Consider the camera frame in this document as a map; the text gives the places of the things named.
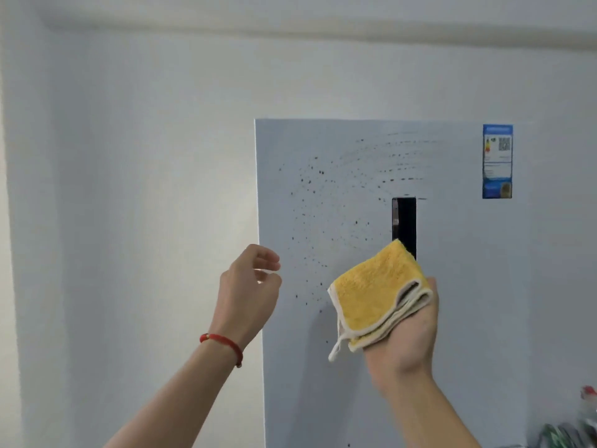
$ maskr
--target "microfiber towel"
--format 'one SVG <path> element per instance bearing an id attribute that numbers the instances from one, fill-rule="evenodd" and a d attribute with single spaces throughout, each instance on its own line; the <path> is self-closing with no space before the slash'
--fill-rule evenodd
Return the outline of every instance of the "microfiber towel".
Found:
<path id="1" fill-rule="evenodd" d="M 421 267 L 399 240 L 336 278 L 328 294 L 338 313 L 338 341 L 329 361 L 343 340 L 351 352 L 376 343 L 433 298 Z"/>

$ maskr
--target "ceiling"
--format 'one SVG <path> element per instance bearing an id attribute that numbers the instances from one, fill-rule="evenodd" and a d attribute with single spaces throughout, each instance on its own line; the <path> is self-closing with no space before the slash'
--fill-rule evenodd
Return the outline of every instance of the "ceiling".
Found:
<path id="1" fill-rule="evenodd" d="M 205 30 L 597 49 L 597 0 L 35 0 L 35 3 L 53 27 Z"/>

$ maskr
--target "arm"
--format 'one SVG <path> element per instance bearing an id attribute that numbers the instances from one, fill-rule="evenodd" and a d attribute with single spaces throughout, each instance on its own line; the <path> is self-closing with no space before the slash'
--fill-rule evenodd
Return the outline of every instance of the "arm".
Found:
<path id="1" fill-rule="evenodd" d="M 272 315 L 282 280 L 280 257 L 250 245 L 220 278 L 209 333 L 244 348 Z M 229 346 L 207 340 L 104 448 L 190 448 L 236 364 Z"/>
<path id="2" fill-rule="evenodd" d="M 392 408 L 407 446 L 481 448 L 432 376 L 438 299 L 401 322 L 390 336 L 365 350 L 377 389 Z"/>

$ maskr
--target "blue label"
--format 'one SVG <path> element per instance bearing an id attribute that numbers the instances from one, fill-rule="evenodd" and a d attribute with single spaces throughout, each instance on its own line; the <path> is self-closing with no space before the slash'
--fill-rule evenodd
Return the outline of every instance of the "blue label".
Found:
<path id="1" fill-rule="evenodd" d="M 512 197 L 512 125 L 483 125 L 483 198 Z"/>

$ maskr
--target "red string bracelet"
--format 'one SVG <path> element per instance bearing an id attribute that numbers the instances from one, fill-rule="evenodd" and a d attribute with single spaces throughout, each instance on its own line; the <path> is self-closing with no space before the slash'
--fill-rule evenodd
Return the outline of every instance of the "red string bracelet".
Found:
<path id="1" fill-rule="evenodd" d="M 199 342 L 202 343 L 203 341 L 207 341 L 208 339 L 213 339 L 213 341 L 219 342 L 220 344 L 225 344 L 226 346 L 232 347 L 232 350 L 236 353 L 236 367 L 240 368 L 241 366 L 243 366 L 243 351 L 233 340 L 214 333 L 204 333 L 199 338 Z"/>

